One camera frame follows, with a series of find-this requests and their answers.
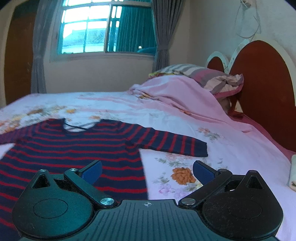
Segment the navy red striped sweater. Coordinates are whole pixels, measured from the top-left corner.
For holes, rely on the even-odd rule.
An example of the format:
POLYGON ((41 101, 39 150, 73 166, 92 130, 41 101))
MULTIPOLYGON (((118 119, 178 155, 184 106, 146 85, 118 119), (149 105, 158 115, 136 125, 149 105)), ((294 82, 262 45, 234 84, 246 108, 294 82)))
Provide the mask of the navy red striped sweater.
POLYGON ((175 133, 116 120, 101 120, 81 132, 70 132, 64 119, 49 119, 1 135, 13 144, 1 158, 1 240, 17 240, 11 210, 40 169, 60 174, 94 160, 103 165, 95 187, 114 197, 147 199, 140 149, 206 157, 207 144, 175 133))

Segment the white folded towel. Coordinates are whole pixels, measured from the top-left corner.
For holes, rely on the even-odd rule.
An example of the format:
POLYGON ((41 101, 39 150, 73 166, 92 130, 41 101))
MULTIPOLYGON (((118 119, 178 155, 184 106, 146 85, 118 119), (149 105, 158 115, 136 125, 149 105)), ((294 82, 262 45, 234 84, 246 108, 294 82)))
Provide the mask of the white folded towel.
POLYGON ((291 158, 290 175, 288 179, 288 187, 296 191, 296 155, 291 158))

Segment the pink blanket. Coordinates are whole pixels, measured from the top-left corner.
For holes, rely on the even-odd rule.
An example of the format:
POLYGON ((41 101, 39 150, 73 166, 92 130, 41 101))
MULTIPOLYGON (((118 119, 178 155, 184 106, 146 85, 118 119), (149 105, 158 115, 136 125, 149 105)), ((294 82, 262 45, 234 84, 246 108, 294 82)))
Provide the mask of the pink blanket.
POLYGON ((128 92, 133 95, 144 95, 148 99, 177 108, 196 120, 225 124, 243 133, 256 131, 252 125, 232 120, 217 99, 189 77, 180 75, 156 77, 143 84, 133 85, 128 92))

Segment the floral bed sheet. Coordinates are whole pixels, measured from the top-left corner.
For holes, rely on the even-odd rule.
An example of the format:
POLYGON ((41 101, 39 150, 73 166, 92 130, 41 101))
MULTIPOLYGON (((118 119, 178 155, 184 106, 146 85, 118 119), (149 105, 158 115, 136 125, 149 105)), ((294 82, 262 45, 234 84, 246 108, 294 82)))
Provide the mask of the floral bed sheet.
POLYGON ((295 240, 295 192, 288 187, 290 159, 258 129, 243 133, 225 124, 196 120, 177 108, 125 92, 30 94, 1 109, 1 135, 49 119, 64 119, 70 132, 101 120, 121 121, 175 133, 207 144, 206 157, 140 149, 147 199, 179 201, 201 187, 193 176, 200 160, 233 174, 260 173, 283 209, 279 240, 295 240))

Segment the red white headboard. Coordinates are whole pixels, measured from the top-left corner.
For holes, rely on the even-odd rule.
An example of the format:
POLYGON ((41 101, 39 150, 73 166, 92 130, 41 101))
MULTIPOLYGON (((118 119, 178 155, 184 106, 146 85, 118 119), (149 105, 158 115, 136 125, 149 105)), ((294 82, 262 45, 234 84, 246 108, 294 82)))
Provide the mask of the red white headboard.
POLYGON ((243 113, 284 148, 295 151, 295 64, 280 44, 256 34, 243 40, 231 58, 213 52, 206 67, 242 74, 237 99, 243 113))

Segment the striped pillow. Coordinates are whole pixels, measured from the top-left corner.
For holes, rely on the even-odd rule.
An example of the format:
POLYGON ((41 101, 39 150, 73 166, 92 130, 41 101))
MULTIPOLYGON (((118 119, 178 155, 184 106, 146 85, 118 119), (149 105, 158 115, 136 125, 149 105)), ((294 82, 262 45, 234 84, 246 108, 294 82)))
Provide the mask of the striped pillow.
POLYGON ((194 64, 174 64, 149 74, 149 79, 164 75, 182 75, 195 80, 215 98, 226 98, 239 93, 244 84, 242 74, 229 75, 219 70, 194 64))

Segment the brown wooden door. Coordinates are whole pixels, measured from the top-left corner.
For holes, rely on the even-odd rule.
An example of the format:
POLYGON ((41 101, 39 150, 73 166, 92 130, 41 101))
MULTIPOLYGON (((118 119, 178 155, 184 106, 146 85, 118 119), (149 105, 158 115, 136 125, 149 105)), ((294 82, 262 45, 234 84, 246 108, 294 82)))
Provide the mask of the brown wooden door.
POLYGON ((31 93, 33 31, 39 1, 15 7, 9 25, 4 59, 6 104, 31 93))

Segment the window with teal glass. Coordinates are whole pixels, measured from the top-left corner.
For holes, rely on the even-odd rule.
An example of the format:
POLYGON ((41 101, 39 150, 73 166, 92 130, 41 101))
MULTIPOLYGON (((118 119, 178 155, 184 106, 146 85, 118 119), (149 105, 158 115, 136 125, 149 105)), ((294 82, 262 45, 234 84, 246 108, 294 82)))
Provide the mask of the window with teal glass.
POLYGON ((59 1, 52 61, 90 54, 155 56, 151 1, 59 1))

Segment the grey curtain left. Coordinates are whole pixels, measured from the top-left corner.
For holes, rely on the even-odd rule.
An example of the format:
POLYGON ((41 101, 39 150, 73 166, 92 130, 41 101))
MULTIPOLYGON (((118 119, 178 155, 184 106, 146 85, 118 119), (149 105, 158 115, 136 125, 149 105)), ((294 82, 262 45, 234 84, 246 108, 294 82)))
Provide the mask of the grey curtain left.
POLYGON ((62 6, 62 1, 39 1, 33 30, 31 93, 47 92, 44 74, 44 56, 51 23, 56 9, 60 6, 62 6))

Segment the grey curtain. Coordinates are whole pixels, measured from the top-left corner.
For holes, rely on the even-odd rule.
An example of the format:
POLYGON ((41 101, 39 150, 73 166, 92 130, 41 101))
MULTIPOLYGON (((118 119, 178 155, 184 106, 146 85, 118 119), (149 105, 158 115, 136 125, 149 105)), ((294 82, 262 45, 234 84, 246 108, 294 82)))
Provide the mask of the grey curtain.
POLYGON ((162 69, 169 63, 170 41, 182 13, 183 4, 182 0, 156 0, 151 2, 152 23, 157 44, 153 71, 162 69))
POLYGON ((31 93, 47 92, 44 74, 44 56, 51 23, 56 9, 60 6, 62 6, 62 1, 39 1, 33 30, 31 93))

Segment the grey curtain right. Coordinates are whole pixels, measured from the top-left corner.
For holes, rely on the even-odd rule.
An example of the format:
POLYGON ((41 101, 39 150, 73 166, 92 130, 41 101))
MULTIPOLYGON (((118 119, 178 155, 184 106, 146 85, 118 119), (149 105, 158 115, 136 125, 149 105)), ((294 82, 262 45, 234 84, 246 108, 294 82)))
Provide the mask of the grey curtain right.
POLYGON ((152 23, 157 44, 153 71, 162 69, 169 63, 170 41, 182 13, 183 4, 182 0, 156 0, 151 2, 152 23))

